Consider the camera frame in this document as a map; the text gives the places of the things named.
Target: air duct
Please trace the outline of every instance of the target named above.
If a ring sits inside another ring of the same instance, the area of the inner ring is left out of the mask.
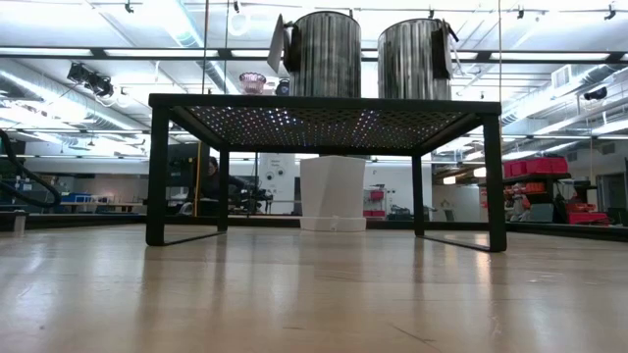
[[[54,104],[59,105],[58,110],[63,108],[65,113],[78,118],[86,119],[92,117],[94,107],[96,107],[95,118],[102,119],[116,128],[148,129],[148,126],[138,123],[111,108],[103,107],[93,99],[85,97],[75,90],[45,77],[22,64],[10,59],[0,59],[0,90],[11,89],[11,87],[16,85],[22,89],[25,100],[55,101]]]
[[[506,107],[501,115],[501,122],[507,126],[565,103],[567,95],[586,91],[625,69],[625,65],[618,64],[598,65],[593,68],[591,65],[565,66],[552,74],[552,82]]]

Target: white planter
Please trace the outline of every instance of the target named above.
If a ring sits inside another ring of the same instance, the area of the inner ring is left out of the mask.
[[[301,229],[364,231],[365,161],[326,156],[301,161]]]

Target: table leg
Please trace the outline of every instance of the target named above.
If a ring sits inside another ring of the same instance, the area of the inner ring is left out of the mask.
[[[421,176],[421,156],[412,156],[412,193],[414,200],[414,235],[425,235],[423,220],[423,178]]]
[[[146,244],[165,245],[166,179],[168,177],[168,109],[153,109],[150,129],[150,161],[148,166],[148,204],[146,209]]]
[[[489,251],[499,252],[506,250],[499,116],[484,116],[483,120],[484,160],[487,169],[487,203],[489,207]]]
[[[220,148],[220,193],[218,198],[218,231],[226,231],[229,222],[229,149]]]

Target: metal trash can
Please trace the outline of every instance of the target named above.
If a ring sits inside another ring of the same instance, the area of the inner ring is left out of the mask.
[[[449,25],[415,19],[392,25],[378,40],[380,98],[450,100]]]
[[[291,96],[361,96],[361,36],[356,20],[321,11],[287,27],[292,31],[285,32],[284,65],[290,73]]]

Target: spotlight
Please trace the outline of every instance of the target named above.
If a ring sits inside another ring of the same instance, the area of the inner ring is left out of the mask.
[[[592,100],[592,99],[601,100],[601,99],[606,98],[607,94],[608,94],[608,90],[606,89],[606,87],[602,87],[593,92],[585,93],[583,96],[585,97],[585,100]]]
[[[85,88],[101,98],[108,98],[114,94],[114,86],[111,84],[110,77],[99,76],[83,64],[72,63],[68,72],[68,79],[76,84],[83,84]]]

